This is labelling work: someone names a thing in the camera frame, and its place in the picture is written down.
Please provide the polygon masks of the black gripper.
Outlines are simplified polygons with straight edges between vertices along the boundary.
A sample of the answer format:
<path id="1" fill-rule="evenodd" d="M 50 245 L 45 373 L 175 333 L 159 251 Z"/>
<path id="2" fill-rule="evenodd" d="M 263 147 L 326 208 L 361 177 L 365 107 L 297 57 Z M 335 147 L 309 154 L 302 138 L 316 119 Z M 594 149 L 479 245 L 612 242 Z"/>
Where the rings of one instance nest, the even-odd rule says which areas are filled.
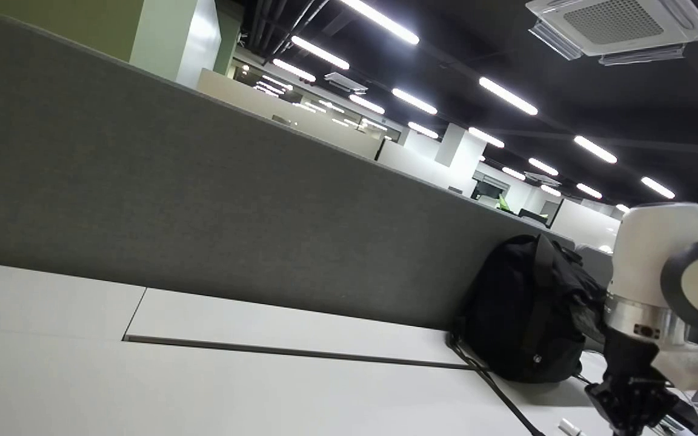
<path id="1" fill-rule="evenodd" d="M 640 436 L 656 426 L 676 403 L 667 377 L 651 368 L 656 346 L 619 331 L 608 331 L 604 344 L 605 369 L 598 382 L 583 386 L 612 436 Z"/>

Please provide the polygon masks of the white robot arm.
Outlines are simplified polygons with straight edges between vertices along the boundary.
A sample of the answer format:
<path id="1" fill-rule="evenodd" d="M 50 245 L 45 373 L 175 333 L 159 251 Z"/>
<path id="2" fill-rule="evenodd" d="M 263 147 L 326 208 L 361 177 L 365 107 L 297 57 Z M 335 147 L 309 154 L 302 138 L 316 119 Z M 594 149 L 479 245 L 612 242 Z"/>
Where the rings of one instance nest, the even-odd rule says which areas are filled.
<path id="1" fill-rule="evenodd" d="M 605 373 L 587 394 L 612 436 L 640 436 L 698 391 L 698 204 L 629 208 L 610 267 Z"/>

